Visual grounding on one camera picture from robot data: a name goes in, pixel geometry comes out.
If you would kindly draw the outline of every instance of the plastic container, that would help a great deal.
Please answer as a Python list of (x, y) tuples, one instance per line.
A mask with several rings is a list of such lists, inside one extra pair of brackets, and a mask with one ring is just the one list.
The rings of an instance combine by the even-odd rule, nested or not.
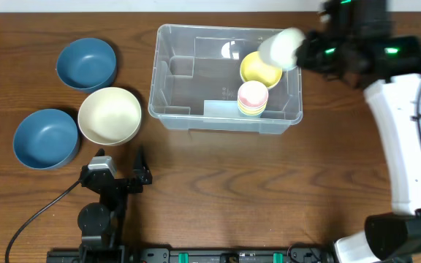
[(301, 71), (284, 72), (260, 118), (240, 116), (241, 61), (281, 29), (163, 25), (148, 111), (168, 129), (282, 134), (303, 117)]

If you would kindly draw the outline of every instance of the white bowl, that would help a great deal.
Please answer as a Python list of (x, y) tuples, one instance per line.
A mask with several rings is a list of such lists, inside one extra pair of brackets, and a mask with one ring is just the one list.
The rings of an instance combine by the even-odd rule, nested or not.
[(100, 145), (122, 145), (139, 131), (142, 112), (139, 101), (122, 88), (95, 91), (82, 103), (77, 116), (84, 136)]

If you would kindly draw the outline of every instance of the bowl rim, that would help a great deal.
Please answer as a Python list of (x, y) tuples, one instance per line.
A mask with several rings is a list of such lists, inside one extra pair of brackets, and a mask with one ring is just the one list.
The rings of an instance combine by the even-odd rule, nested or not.
[[(76, 142), (75, 144), (72, 146), (72, 149), (69, 151), (69, 154), (64, 157), (63, 160), (61, 160), (60, 162), (58, 162), (57, 164), (51, 165), (49, 167), (43, 167), (43, 168), (37, 168), (37, 167), (31, 167), (29, 165), (27, 165), (26, 163), (24, 163), (18, 156), (16, 150), (15, 150), (15, 137), (17, 136), (21, 126), (23, 125), (23, 123), (25, 123), (29, 118), (33, 117), (36, 114), (40, 114), (41, 112), (47, 112), (47, 111), (53, 111), (53, 112), (57, 112), (57, 113), (61, 113), (62, 115), (68, 117), (68, 119), (71, 120), (71, 124), (74, 125), (75, 129), (76, 129)], [(76, 150), (77, 144), (79, 143), (79, 130), (77, 130), (77, 124), (75, 123), (74, 119), (67, 114), (66, 112), (62, 111), (62, 110), (58, 110), (58, 109), (42, 109), (42, 110), (38, 110), (34, 113), (31, 113), (30, 115), (28, 115), (27, 117), (25, 117), (18, 125), (17, 129), (14, 132), (14, 136), (12, 138), (12, 151), (14, 152), (15, 158), (24, 166), (31, 168), (31, 169), (40, 169), (40, 170), (44, 170), (44, 169), (52, 169), (52, 168), (56, 168), (58, 167), (59, 164), (62, 164), (63, 162), (65, 162)]]
[[(101, 93), (101, 92), (108, 92), (108, 91), (111, 91), (111, 90), (119, 90), (119, 91), (121, 91), (121, 92), (124, 92), (127, 96), (131, 96), (132, 98), (134, 98), (134, 101), (137, 103), (137, 105), (139, 106), (139, 121), (137, 122), (137, 125), (136, 125), (136, 127), (134, 128), (134, 131), (132, 131), (127, 137), (125, 137), (124, 139), (122, 139), (122, 140), (119, 140), (119, 141), (117, 141), (117, 142), (111, 142), (111, 143), (103, 143), (103, 142), (97, 142), (97, 141), (95, 141), (95, 140), (93, 140), (93, 139), (91, 139), (91, 138), (89, 138), (85, 133), (84, 133), (84, 131), (82, 130), (82, 126), (80, 125), (80, 113), (82, 112), (82, 109), (83, 109), (83, 106), (84, 106), (84, 104), (88, 101), (88, 99), (89, 98), (91, 98), (91, 96), (93, 96), (94, 94), (99, 94), (99, 93)], [(117, 145), (121, 145), (121, 144), (123, 144), (123, 143), (125, 143), (125, 142), (127, 142), (128, 140), (130, 140), (130, 139), (132, 139), (135, 135), (136, 135), (136, 133), (139, 131), (139, 128), (140, 128), (140, 124), (142, 123), (142, 121), (143, 121), (143, 109), (142, 109), (142, 107), (141, 107), (141, 104), (140, 104), (140, 102), (139, 102), (139, 99), (137, 99), (137, 97), (133, 94), (133, 93), (131, 93), (130, 91), (128, 91), (128, 90), (126, 90), (126, 89), (124, 89), (124, 88), (119, 88), (119, 87), (106, 87), (106, 88), (101, 88), (101, 89), (99, 89), (98, 91), (95, 91), (95, 92), (93, 92), (92, 94), (89, 94), (88, 96), (87, 96), (87, 98), (86, 99), (84, 99), (84, 101), (82, 102), (82, 104), (81, 104), (81, 106), (80, 106), (80, 108), (79, 108), (79, 112), (78, 112), (78, 114), (77, 114), (77, 123), (78, 123), (78, 125), (79, 125), (79, 130), (80, 130), (80, 132), (82, 133), (82, 135), (85, 137), (85, 138), (87, 138), (87, 140), (89, 140), (89, 141), (91, 141), (91, 142), (93, 142), (93, 143), (96, 143), (96, 144), (98, 144), (98, 145), (104, 145), (104, 146), (117, 146)]]
[[(58, 65), (59, 65), (59, 59), (61, 58), (61, 56), (65, 53), (65, 52), (67, 52), (67, 50), (71, 47), (71, 45), (73, 45), (73, 44), (75, 44), (75, 43), (79, 43), (79, 42), (85, 42), (85, 41), (91, 41), (91, 40), (93, 40), (93, 41), (98, 41), (98, 42), (102, 42), (102, 43), (105, 43), (109, 48), (110, 48), (110, 50), (111, 50), (111, 52), (113, 53), (113, 63), (114, 63), (114, 67), (113, 67), (113, 70), (112, 70), (112, 72), (108, 75), (108, 77), (106, 77), (104, 80), (102, 80), (101, 82), (99, 82), (98, 84), (96, 84), (96, 85), (93, 85), (93, 86), (91, 86), (91, 87), (87, 87), (87, 88), (80, 88), (80, 87), (74, 87), (74, 86), (72, 86), (72, 85), (69, 85), (69, 84), (67, 84), (64, 80), (63, 80), (63, 78), (59, 75), (59, 72), (58, 72)], [(62, 81), (62, 83), (64, 84), (64, 85), (66, 85), (66, 86), (68, 86), (68, 87), (70, 87), (70, 88), (73, 88), (73, 89), (75, 89), (75, 90), (79, 90), (79, 91), (88, 91), (88, 90), (92, 90), (92, 89), (95, 89), (95, 88), (98, 88), (99, 86), (101, 86), (102, 84), (104, 84), (107, 80), (109, 80), (115, 73), (116, 73), (116, 67), (117, 67), (117, 64), (118, 62), (116, 61), (116, 53), (115, 53), (115, 50), (113, 49), (113, 47), (110, 45), (110, 44), (108, 44), (108, 42), (106, 42), (106, 41), (104, 41), (104, 40), (101, 40), (101, 39), (98, 39), (98, 38), (95, 38), (95, 37), (85, 37), (85, 38), (81, 38), (81, 39), (77, 39), (77, 40), (75, 40), (75, 41), (73, 41), (73, 42), (70, 42), (69, 43), (69, 45), (67, 45), (66, 47), (64, 47), (63, 48), (63, 50), (59, 53), (59, 56), (58, 56), (58, 59), (56, 60), (56, 68), (55, 68), (55, 71), (56, 71), (56, 74), (58, 75), (58, 78)]]

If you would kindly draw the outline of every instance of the stacked cups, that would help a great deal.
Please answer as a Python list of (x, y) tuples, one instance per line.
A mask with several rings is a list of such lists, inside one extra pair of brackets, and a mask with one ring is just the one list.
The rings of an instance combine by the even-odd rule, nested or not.
[(240, 115), (259, 118), (268, 104), (269, 91), (259, 81), (248, 81), (238, 90)]

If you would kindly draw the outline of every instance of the tabletop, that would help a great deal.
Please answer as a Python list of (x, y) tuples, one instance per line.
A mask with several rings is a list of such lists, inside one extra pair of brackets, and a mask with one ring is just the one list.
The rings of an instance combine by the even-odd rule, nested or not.
[[(421, 37), (421, 13), (395, 13), (397, 34)], [(0, 262), (15, 231), (78, 179), (99, 146), (83, 140), (61, 169), (32, 170), (12, 152), (18, 124), (57, 108), (75, 115), (87, 94), (55, 72), (63, 47), (83, 37), (113, 43), (114, 86), (135, 90), (147, 112), (156, 32), (164, 23), (319, 28), (315, 13), (0, 14)], [(390, 183), (379, 134), (363, 93), (303, 71), (303, 120), (282, 135), (170, 131), (145, 114), (128, 144), (105, 148), (120, 176), (143, 145), (154, 176), (131, 197), (124, 239), (143, 247), (281, 248), (328, 244), (388, 213)], [(77, 215), (98, 196), (77, 187), (30, 224), (11, 262), (44, 262), (51, 248), (77, 248)], [(416, 257), (421, 262), (421, 255)]]

